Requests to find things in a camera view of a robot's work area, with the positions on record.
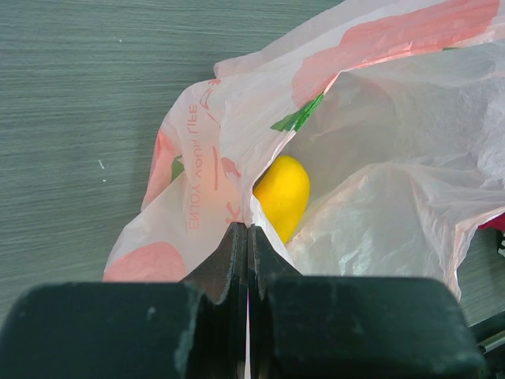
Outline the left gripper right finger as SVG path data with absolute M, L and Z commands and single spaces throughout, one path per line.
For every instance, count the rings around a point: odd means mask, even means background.
M 304 276 L 251 227 L 248 281 L 253 378 L 475 378 L 484 366 L 438 280 Z

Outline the pink plastic bag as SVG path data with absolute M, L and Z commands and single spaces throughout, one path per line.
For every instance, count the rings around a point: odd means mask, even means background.
M 181 280 L 242 222 L 303 274 L 460 294 L 476 229 L 504 213 L 503 2 L 346 1 L 214 72 L 164 118 L 106 281 Z M 253 195 L 278 156 L 311 184 L 287 244 Z

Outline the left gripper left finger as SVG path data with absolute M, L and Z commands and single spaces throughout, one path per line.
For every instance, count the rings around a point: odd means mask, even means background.
M 1 330 L 4 378 L 242 378 L 247 229 L 177 283 L 33 287 Z

